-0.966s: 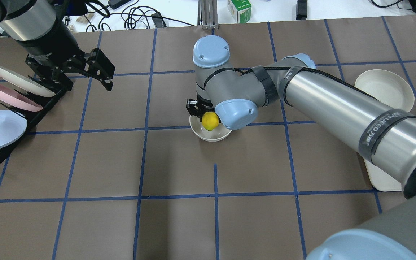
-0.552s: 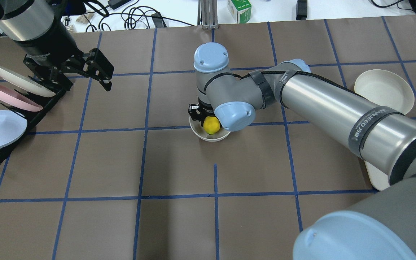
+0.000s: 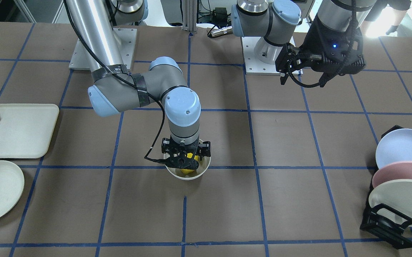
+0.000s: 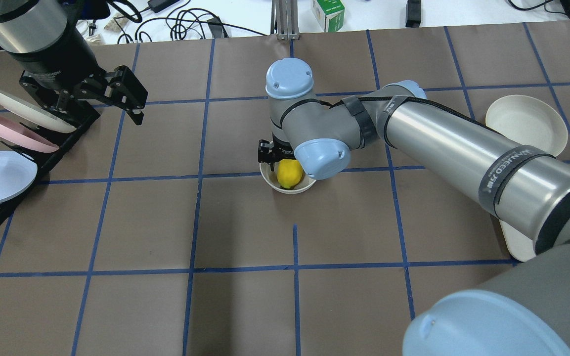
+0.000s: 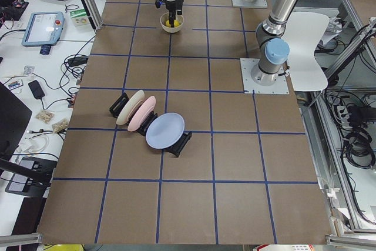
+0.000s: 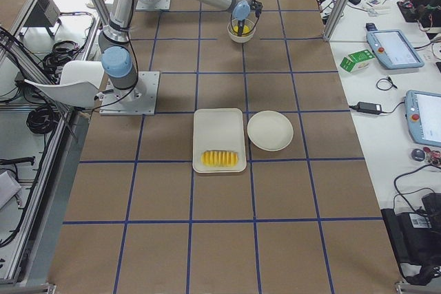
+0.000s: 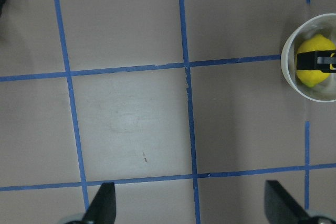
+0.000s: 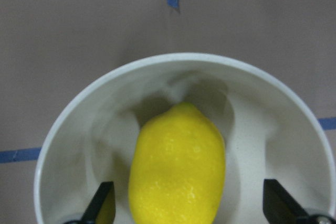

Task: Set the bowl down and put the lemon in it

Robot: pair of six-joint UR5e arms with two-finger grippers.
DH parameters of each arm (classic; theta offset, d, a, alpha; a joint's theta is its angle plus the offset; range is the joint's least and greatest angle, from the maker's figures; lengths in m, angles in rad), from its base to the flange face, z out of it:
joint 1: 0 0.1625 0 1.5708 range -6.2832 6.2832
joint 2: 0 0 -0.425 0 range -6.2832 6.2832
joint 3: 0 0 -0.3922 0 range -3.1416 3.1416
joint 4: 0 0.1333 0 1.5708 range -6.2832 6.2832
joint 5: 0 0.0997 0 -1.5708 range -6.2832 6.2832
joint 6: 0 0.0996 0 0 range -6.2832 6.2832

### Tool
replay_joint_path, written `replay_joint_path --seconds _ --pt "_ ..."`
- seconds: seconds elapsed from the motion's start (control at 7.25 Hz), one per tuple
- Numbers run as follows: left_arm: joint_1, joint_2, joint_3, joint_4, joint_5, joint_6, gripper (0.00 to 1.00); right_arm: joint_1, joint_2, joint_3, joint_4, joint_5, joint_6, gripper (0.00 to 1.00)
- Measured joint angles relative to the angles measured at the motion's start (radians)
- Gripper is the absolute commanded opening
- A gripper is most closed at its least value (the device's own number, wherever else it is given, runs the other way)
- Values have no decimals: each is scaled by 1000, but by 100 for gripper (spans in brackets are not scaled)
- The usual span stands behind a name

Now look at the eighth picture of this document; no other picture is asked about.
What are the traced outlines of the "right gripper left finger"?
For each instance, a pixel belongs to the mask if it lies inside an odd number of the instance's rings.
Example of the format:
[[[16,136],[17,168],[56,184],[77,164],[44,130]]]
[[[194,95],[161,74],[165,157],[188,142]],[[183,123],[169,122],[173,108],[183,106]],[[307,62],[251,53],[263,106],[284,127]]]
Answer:
[[[101,183],[80,223],[113,223],[116,216],[115,203],[114,183]]]

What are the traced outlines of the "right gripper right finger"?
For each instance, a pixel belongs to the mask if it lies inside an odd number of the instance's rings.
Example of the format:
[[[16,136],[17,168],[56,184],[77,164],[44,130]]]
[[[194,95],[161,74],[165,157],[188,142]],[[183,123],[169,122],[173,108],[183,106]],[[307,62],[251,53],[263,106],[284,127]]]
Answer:
[[[264,180],[262,203],[268,223],[315,223],[276,179]]]

